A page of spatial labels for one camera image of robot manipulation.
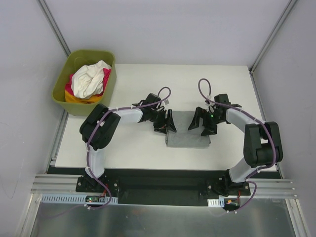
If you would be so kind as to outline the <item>grey t shirt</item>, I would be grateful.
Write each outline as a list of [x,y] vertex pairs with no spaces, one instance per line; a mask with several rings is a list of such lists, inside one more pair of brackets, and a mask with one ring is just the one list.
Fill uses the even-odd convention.
[[171,148],[208,148],[210,145],[209,136],[201,136],[203,127],[201,122],[198,128],[188,130],[191,124],[194,111],[173,111],[172,117],[176,132],[169,131],[166,135],[166,145]]

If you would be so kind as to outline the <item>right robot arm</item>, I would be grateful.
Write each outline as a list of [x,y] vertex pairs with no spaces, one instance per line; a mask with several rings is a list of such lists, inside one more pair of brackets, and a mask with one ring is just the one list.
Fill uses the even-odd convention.
[[244,133],[243,157],[232,168],[225,171],[212,190],[223,196],[233,195],[243,189],[247,180],[259,171],[269,168],[283,159],[279,126],[247,113],[239,104],[232,104],[227,94],[215,96],[208,107],[197,107],[188,129],[203,127],[201,136],[216,135],[218,124],[233,124]]

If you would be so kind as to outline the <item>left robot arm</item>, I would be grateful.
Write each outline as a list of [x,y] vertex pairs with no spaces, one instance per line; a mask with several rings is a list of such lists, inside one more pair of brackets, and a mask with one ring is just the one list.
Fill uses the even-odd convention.
[[81,181],[83,185],[87,185],[93,192],[104,188],[105,147],[109,145],[119,125],[150,121],[155,132],[177,132],[172,110],[166,110],[163,102],[160,97],[150,93],[146,99],[130,107],[111,109],[98,104],[92,110],[79,129],[87,150],[86,167]]

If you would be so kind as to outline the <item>pink t shirt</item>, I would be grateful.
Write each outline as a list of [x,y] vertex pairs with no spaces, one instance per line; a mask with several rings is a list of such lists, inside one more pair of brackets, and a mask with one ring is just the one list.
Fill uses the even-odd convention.
[[88,99],[95,94],[103,94],[110,74],[111,69],[106,68],[103,68],[100,74],[92,79],[79,80],[71,74],[65,90],[82,99]]

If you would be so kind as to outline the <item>white t shirt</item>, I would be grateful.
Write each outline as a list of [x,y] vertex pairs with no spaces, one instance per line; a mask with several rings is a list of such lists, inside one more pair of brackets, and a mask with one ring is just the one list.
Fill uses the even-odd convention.
[[75,97],[89,99],[101,95],[111,73],[112,67],[103,60],[93,65],[83,65],[72,76],[71,89]]

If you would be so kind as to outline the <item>green plastic bin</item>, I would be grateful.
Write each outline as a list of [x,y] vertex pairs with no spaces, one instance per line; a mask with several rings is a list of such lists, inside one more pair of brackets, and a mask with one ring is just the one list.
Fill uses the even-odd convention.
[[[97,102],[90,104],[67,102],[65,99],[65,87],[70,80],[70,75],[74,74],[80,67],[95,64],[100,60],[111,66],[111,73],[101,98]],[[115,62],[115,56],[109,51],[82,49],[72,52],[55,83],[52,99],[73,116],[89,115],[98,103],[109,106],[117,80]]]

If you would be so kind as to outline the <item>yellow t shirt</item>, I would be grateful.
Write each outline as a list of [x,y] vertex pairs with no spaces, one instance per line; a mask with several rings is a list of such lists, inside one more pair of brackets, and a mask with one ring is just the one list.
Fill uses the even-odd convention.
[[81,104],[91,104],[96,103],[100,100],[100,98],[103,96],[103,94],[95,94],[92,95],[88,99],[82,99],[74,96],[73,94],[69,93],[68,91],[65,91],[65,101],[68,103],[81,103]]

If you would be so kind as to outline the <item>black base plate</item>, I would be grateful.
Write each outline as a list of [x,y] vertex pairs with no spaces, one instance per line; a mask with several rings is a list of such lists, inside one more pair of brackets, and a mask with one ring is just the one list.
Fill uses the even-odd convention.
[[234,184],[228,172],[206,170],[105,169],[98,180],[80,176],[76,192],[105,188],[120,204],[206,206],[219,196],[250,196],[247,182]]

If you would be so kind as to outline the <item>right aluminium frame post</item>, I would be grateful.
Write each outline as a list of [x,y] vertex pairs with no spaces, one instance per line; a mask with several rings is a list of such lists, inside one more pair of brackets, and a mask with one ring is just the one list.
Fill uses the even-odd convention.
[[282,11],[281,15],[277,19],[275,25],[273,26],[271,32],[269,33],[267,39],[265,40],[263,46],[261,47],[258,55],[256,56],[254,62],[249,67],[249,73],[253,75],[256,68],[258,67],[259,63],[263,59],[264,55],[267,53],[268,49],[272,45],[274,39],[277,37],[279,31],[283,27],[284,23],[286,22],[287,18],[289,17],[290,13],[294,9],[294,7],[297,5],[299,1],[298,0],[289,0],[286,4],[284,10]]

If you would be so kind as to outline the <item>aluminium frame post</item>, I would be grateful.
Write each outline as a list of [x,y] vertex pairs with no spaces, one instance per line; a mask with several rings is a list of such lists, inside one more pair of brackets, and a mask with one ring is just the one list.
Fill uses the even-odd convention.
[[39,4],[40,9],[42,10],[45,18],[47,19],[54,35],[57,38],[57,41],[59,42],[62,50],[64,51],[65,55],[68,57],[71,54],[71,50],[66,43],[66,40],[45,0],[37,0],[37,3]]
[[274,39],[277,37],[279,31],[283,27],[284,23],[286,22],[287,18],[289,17],[290,13],[294,9],[294,7],[297,5],[299,1],[298,0],[289,0],[286,4],[284,10],[282,11],[281,15],[277,19],[275,25],[273,26],[271,32],[269,33],[267,39],[265,40],[263,46],[261,47],[258,55],[256,56],[254,62],[249,67],[249,73],[253,75],[256,68],[258,67],[259,63],[263,59],[264,55],[267,53],[268,49],[272,45]]

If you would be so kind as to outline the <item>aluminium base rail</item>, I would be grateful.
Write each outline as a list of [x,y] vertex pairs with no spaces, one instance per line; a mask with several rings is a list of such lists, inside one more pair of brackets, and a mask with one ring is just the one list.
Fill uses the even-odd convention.
[[35,176],[32,194],[72,194],[76,192],[79,175],[38,174]]

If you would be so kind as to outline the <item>left aluminium frame post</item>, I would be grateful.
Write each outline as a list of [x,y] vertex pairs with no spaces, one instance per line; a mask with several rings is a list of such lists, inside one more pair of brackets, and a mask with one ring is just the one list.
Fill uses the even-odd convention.
[[54,35],[57,38],[57,41],[59,42],[62,50],[64,51],[65,55],[68,57],[71,54],[71,50],[66,43],[66,40],[45,0],[37,0],[37,3],[39,4],[40,9],[42,10],[45,18],[47,19]]

